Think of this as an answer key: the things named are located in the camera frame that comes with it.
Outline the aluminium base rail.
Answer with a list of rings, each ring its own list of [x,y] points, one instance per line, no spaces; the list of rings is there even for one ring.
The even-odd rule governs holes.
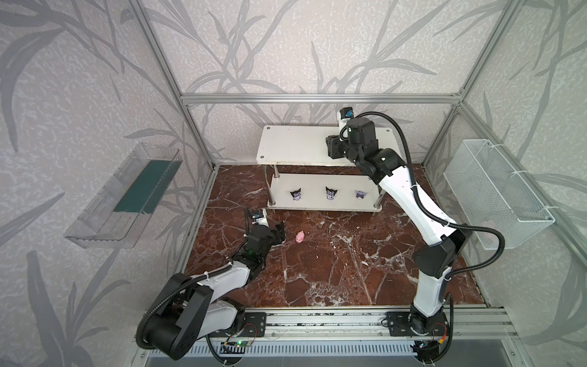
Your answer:
[[[409,308],[394,307],[249,307],[237,315],[235,335],[256,343],[270,340],[440,339],[452,327],[455,339],[519,339],[503,308],[449,306],[431,331],[415,333]]]

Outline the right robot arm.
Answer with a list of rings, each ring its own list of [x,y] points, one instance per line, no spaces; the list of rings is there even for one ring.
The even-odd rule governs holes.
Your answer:
[[[381,148],[373,116],[389,122],[400,137],[404,152]],[[418,286],[408,316],[408,328],[415,335],[430,334],[443,321],[443,292],[457,275],[484,269],[495,263],[505,251],[504,235],[497,229],[455,223],[427,195],[414,176],[408,143],[399,124],[384,113],[366,112],[358,116],[352,109],[339,113],[339,133],[326,139],[331,159],[345,158],[362,174],[391,196],[410,217],[427,247],[415,252]],[[487,260],[463,269],[453,264],[474,232],[495,237],[498,248]]]

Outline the clear plastic wall bin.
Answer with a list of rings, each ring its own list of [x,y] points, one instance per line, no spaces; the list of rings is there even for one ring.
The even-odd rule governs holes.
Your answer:
[[[64,237],[83,249],[135,247],[182,163],[178,148],[137,144]]]

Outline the black purple figurine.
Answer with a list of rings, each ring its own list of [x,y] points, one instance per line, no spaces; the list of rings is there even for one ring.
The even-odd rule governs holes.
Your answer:
[[[332,201],[332,200],[335,200],[336,194],[338,193],[338,190],[332,189],[329,187],[325,187],[325,192],[326,192],[326,199]]]
[[[290,192],[293,201],[300,201],[302,197],[302,188],[298,188]]]

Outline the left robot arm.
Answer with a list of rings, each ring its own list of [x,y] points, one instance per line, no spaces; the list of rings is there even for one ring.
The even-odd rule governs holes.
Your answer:
[[[137,326],[138,347],[179,360],[199,339],[242,330],[245,307],[225,296],[252,283],[265,269],[271,248],[285,242],[283,222],[254,223],[226,265],[201,275],[173,275]]]

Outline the white two-tier shelf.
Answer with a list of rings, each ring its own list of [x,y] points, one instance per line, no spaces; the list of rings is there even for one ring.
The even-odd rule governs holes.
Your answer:
[[[397,141],[390,128],[375,128],[379,150],[364,161],[382,170],[392,171],[403,165]],[[272,209],[380,212],[385,192],[367,175],[360,174],[285,174],[280,166],[311,166],[319,168],[355,168],[345,158],[331,159],[327,155],[326,138],[338,135],[339,128],[332,126],[266,126],[258,146],[257,162],[263,168],[275,169],[267,180],[268,206]],[[335,200],[327,200],[325,187],[338,190]],[[293,201],[290,192],[302,188],[300,201]],[[363,200],[356,191],[364,191]]]

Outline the aluminium cage frame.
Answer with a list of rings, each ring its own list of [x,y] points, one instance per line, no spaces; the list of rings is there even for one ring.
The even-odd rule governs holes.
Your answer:
[[[444,185],[441,117],[463,98],[586,233],[586,4],[526,1],[481,79],[466,79],[505,1],[145,1],[210,157],[251,162],[266,125],[382,110]]]

